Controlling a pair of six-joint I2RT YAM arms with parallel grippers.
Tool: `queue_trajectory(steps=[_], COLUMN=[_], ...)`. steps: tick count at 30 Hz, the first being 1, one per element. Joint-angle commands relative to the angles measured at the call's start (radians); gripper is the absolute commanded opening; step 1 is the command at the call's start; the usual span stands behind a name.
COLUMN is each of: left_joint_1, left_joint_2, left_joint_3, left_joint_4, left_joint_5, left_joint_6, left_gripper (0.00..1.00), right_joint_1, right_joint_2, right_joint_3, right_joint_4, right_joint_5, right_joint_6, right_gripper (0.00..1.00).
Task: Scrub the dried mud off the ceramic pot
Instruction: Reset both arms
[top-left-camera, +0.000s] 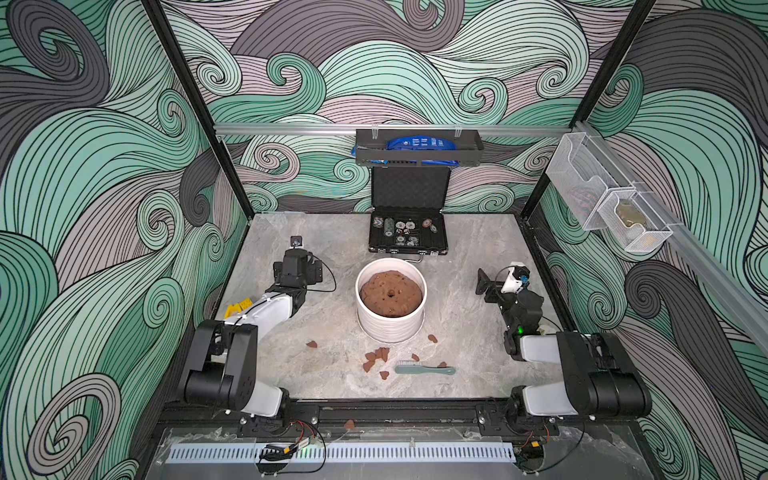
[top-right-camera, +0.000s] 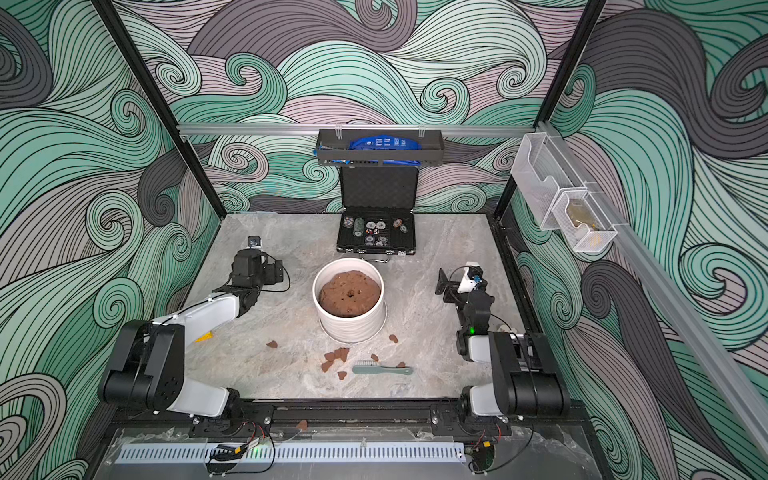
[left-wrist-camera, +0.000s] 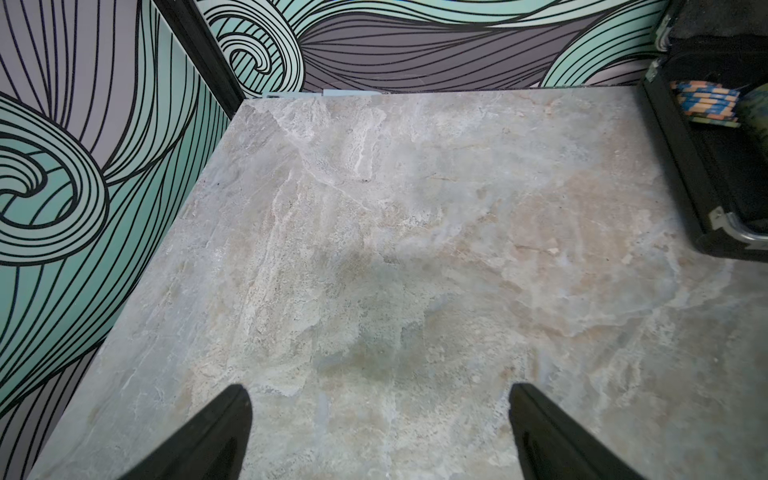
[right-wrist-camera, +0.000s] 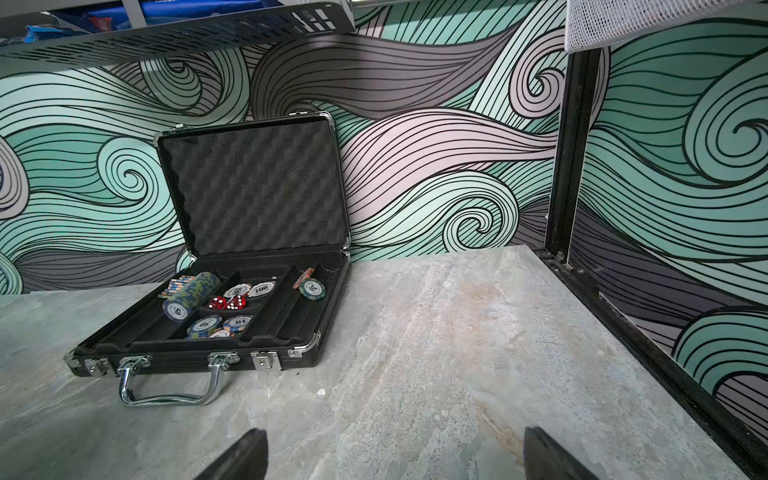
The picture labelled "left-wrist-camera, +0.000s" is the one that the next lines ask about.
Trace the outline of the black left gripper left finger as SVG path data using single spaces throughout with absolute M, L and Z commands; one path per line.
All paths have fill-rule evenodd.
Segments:
M 237 479 L 251 425 L 249 394 L 232 384 L 121 479 Z

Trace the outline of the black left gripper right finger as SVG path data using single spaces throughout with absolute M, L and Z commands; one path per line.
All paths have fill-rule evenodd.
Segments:
M 509 420 L 524 478 L 641 477 L 536 386 L 513 384 L 509 402 Z

